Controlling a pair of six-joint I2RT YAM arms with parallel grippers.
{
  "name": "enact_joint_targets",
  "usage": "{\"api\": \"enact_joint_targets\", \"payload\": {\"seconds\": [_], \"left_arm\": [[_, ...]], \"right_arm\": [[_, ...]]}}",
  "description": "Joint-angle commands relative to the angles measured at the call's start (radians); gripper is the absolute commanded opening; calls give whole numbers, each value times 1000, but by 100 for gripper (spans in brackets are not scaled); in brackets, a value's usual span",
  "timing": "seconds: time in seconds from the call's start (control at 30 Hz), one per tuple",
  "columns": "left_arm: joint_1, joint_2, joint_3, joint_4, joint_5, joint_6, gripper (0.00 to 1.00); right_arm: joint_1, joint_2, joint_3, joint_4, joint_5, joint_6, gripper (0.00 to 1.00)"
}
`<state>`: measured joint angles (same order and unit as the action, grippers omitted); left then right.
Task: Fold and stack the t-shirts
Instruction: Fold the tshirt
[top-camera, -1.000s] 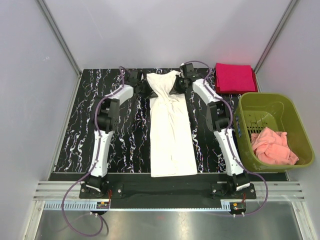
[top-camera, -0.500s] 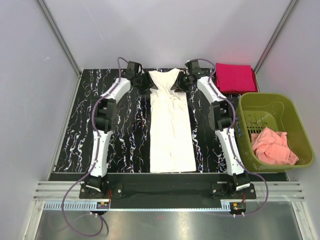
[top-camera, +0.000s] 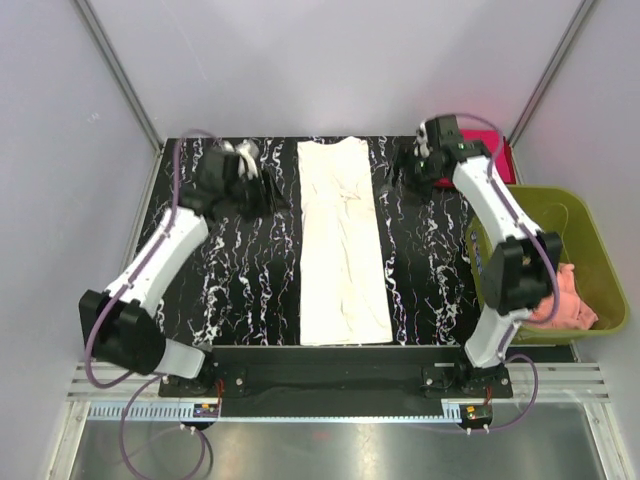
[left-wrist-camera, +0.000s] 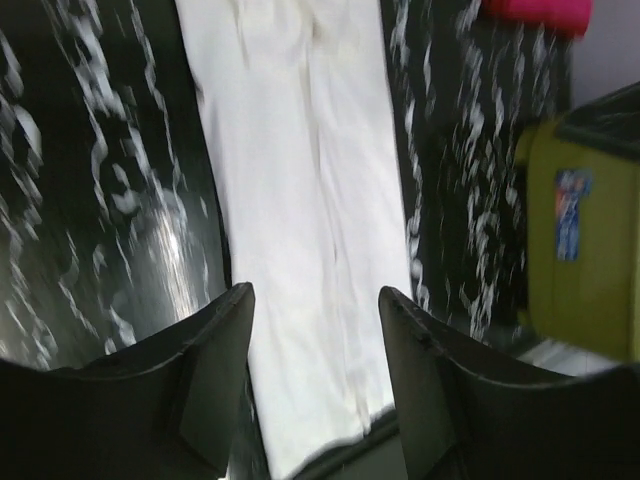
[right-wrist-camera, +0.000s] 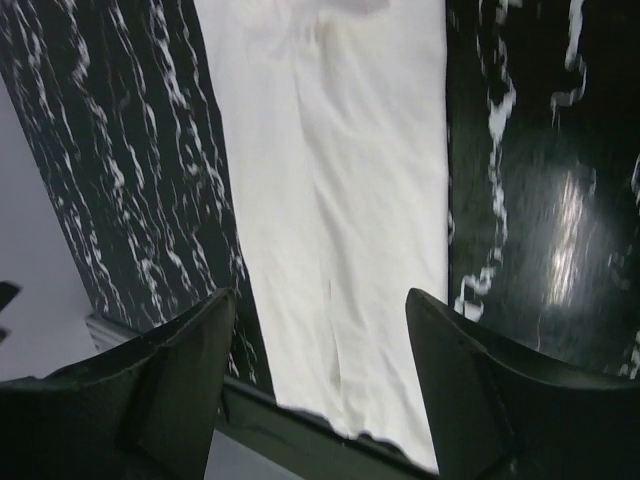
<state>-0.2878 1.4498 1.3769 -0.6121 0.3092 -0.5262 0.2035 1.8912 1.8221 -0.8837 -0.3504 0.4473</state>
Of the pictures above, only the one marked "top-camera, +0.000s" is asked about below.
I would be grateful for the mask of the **white t shirt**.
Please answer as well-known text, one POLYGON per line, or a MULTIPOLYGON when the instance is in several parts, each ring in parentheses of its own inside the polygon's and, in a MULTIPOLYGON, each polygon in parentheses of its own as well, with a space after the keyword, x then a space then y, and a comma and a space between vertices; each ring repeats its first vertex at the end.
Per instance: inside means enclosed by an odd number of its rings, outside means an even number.
POLYGON ((297 146, 302 210, 300 343, 392 339, 369 148, 348 137, 297 146))

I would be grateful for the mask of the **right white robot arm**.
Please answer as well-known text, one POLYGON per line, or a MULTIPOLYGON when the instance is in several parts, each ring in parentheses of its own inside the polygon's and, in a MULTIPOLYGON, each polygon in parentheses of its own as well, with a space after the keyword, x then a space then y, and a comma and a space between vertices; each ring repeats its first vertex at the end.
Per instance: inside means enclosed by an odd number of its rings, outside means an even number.
POLYGON ((522 209, 495 166, 501 148, 489 149, 481 140, 467 140, 458 114, 423 121, 413 144, 396 150, 387 185, 402 183, 427 200, 442 179, 449 180, 473 208, 491 246, 480 274, 484 305, 474 332, 462 347, 442 385, 427 390, 456 390, 476 396, 500 381, 509 345, 523 323, 547 298, 557 298, 556 270, 563 244, 545 232, 522 209))

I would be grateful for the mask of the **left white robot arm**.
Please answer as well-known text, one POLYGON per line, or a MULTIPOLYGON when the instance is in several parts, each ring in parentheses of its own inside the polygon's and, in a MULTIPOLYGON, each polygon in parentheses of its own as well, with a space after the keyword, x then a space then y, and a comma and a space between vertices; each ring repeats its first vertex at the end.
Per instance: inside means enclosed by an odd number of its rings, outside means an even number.
POLYGON ((216 372, 205 351, 167 338, 157 327, 160 301, 191 254, 209 237, 215 221, 246 221, 272 215, 288 204, 273 176, 259 165, 251 140, 210 148, 190 185, 175 183, 171 206, 129 266, 105 289, 87 290, 79 300, 87 379, 108 389, 92 370, 99 360, 132 374, 181 378, 196 396, 215 386, 216 372))

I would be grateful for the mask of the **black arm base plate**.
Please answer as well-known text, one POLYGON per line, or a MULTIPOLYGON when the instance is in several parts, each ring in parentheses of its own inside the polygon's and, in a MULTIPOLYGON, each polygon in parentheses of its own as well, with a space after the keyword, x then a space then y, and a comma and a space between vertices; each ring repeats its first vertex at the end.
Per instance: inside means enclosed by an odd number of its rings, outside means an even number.
POLYGON ((340 406, 512 398, 506 368, 484 393, 427 390, 427 385, 444 383, 460 353, 458 347, 434 346, 216 347, 209 359, 211 382, 173 377, 160 386, 159 394, 172 400, 207 401, 219 394, 221 402, 340 406))

